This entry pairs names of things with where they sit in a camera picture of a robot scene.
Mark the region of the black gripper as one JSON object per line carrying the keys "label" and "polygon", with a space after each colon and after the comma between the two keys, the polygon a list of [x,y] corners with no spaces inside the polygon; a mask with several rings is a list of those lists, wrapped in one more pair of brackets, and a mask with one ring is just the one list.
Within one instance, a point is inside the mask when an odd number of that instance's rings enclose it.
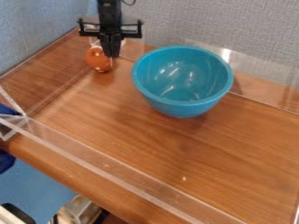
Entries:
{"label": "black gripper", "polygon": [[79,35],[98,37],[105,54],[118,57],[122,47],[122,39],[141,39],[143,37],[143,21],[134,17],[119,15],[93,15],[81,17]]}

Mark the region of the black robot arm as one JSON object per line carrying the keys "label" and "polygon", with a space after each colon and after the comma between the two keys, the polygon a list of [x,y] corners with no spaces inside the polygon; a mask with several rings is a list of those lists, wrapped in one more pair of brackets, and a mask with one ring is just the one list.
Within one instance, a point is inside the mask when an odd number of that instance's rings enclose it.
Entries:
{"label": "black robot arm", "polygon": [[143,37],[143,21],[122,12],[122,4],[126,3],[125,0],[98,0],[98,14],[78,20],[79,35],[97,37],[105,54],[113,58],[119,56],[125,39]]}

